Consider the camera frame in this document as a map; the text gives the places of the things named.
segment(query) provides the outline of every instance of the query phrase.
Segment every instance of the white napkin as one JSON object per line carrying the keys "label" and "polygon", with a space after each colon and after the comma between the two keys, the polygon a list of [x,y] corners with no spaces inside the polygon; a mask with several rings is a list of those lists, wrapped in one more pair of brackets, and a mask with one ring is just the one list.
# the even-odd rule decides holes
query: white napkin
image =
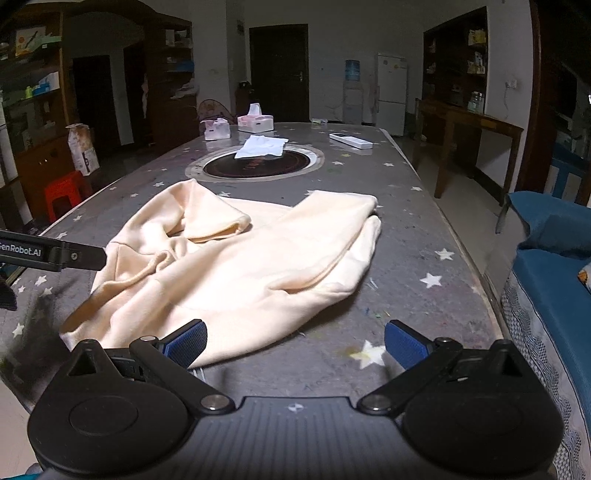
{"label": "white napkin", "polygon": [[236,152],[234,158],[261,157],[263,155],[283,155],[283,146],[289,142],[286,138],[265,137],[264,135],[251,135],[244,142],[243,147]]}

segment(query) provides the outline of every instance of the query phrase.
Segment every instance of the doorway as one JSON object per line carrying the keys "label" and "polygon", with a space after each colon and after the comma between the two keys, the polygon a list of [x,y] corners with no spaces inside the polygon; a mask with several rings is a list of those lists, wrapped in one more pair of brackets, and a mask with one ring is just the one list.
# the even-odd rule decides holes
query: doorway
{"label": "doorway", "polygon": [[275,122],[310,121],[308,25],[249,30],[252,87]]}
{"label": "doorway", "polygon": [[97,154],[108,155],[121,146],[109,55],[73,59],[74,89],[80,121],[92,129]]}
{"label": "doorway", "polygon": [[142,88],[146,78],[144,42],[140,41],[125,47],[123,61],[129,120],[134,134],[134,144],[136,147],[144,147],[150,143],[151,136],[147,111],[144,113],[144,90]]}

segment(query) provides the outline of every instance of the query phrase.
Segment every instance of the red plastic stool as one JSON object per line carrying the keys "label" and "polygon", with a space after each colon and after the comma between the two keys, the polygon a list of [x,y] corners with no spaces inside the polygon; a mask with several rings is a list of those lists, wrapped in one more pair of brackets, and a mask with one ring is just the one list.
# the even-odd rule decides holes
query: red plastic stool
{"label": "red plastic stool", "polygon": [[92,195],[92,189],[78,170],[52,181],[45,187],[45,201],[47,203],[50,222],[53,223],[56,221],[56,213],[53,210],[53,202],[55,200],[61,197],[68,197],[72,208],[74,208],[90,195]]}

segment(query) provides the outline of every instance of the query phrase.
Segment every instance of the air conditioner remote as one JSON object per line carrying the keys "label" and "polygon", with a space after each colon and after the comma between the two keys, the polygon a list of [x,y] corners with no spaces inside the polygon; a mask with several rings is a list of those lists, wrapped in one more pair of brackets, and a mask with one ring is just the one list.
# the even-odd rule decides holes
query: air conditioner remote
{"label": "air conditioner remote", "polygon": [[344,144],[350,145],[351,147],[360,148],[361,150],[367,150],[373,148],[374,144],[363,140],[362,138],[351,137],[345,134],[330,134],[329,137],[337,142],[343,142]]}

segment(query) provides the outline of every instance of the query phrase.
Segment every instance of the bottle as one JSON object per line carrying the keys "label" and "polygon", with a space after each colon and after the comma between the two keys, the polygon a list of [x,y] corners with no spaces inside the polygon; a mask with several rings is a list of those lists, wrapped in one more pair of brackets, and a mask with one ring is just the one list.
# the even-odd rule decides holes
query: bottle
{"label": "bottle", "polygon": [[468,110],[471,112],[476,113],[478,110],[478,92],[472,92],[470,96],[470,101],[468,102]]}
{"label": "bottle", "polygon": [[478,93],[477,96],[476,113],[479,113],[481,115],[484,114],[484,95],[482,93]]}

